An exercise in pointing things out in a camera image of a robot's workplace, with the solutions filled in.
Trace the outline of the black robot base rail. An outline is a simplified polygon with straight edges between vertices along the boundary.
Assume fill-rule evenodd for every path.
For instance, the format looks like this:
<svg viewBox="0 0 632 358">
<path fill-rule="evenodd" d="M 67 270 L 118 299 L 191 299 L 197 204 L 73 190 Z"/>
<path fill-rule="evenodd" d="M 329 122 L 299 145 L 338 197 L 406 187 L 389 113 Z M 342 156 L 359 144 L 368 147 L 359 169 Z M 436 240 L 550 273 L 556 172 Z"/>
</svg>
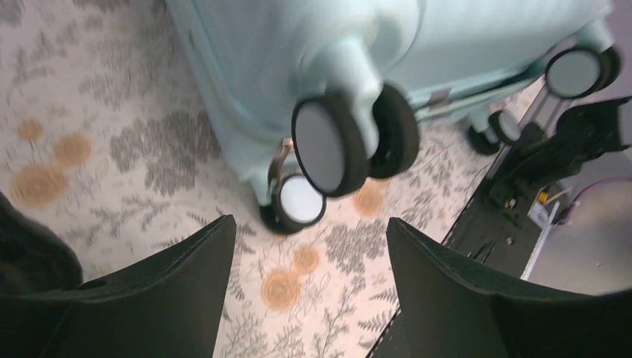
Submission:
<svg viewBox="0 0 632 358">
<path fill-rule="evenodd" d="M 537 212 L 540 194 L 579 173 L 585 162 L 628 149 L 622 126 L 630 120 L 631 98 L 621 97 L 570 107 L 552 136 L 536 123 L 527 124 L 495 175 L 481 182 L 449 235 L 437 243 L 527 281 L 536 250 L 557 214 L 556 209 Z M 369 355 L 412 357 L 400 306 Z"/>
</svg>

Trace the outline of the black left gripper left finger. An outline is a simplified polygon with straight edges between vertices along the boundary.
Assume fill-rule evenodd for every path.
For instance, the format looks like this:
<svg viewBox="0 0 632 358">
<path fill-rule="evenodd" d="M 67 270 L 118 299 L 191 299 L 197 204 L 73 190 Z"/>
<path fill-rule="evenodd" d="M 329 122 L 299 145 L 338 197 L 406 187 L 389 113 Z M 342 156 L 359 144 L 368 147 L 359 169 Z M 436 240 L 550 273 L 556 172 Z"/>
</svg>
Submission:
<svg viewBox="0 0 632 358">
<path fill-rule="evenodd" d="M 218 217 L 75 289 L 1 296 L 3 357 L 211 357 L 236 243 Z"/>
</svg>

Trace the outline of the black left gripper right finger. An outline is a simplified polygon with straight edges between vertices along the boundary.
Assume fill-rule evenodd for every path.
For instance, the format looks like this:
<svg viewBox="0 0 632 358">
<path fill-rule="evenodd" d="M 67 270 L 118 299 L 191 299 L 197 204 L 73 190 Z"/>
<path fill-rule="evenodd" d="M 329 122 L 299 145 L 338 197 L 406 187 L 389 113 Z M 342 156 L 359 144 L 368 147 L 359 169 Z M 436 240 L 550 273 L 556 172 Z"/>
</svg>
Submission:
<svg viewBox="0 0 632 358">
<path fill-rule="evenodd" d="M 501 273 L 399 218 L 386 230 L 412 357 L 629 357 L 631 291 L 584 295 Z"/>
</svg>

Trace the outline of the light blue ribbed suitcase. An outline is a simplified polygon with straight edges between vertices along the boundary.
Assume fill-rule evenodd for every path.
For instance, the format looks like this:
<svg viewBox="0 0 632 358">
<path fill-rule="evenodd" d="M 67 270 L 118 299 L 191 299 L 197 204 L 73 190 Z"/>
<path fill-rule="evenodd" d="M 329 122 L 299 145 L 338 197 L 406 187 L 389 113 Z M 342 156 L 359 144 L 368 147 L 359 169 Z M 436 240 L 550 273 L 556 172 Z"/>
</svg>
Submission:
<svg viewBox="0 0 632 358">
<path fill-rule="evenodd" d="M 420 126 L 466 119 L 481 154 L 514 145 L 489 106 L 543 78 L 559 98 L 610 86 L 610 1 L 169 1 L 225 163 L 264 225 L 293 234 L 326 202 L 417 159 Z"/>
</svg>

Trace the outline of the black floral plush blanket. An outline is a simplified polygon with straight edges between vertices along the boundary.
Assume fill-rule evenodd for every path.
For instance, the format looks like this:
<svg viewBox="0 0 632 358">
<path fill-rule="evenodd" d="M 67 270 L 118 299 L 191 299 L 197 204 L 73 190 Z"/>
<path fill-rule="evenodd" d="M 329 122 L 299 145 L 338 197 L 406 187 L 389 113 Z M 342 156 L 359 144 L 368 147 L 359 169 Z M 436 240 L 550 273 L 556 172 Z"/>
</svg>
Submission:
<svg viewBox="0 0 632 358">
<path fill-rule="evenodd" d="M 75 252 L 48 227 L 1 195 L 1 293 L 29 295 L 83 283 Z"/>
</svg>

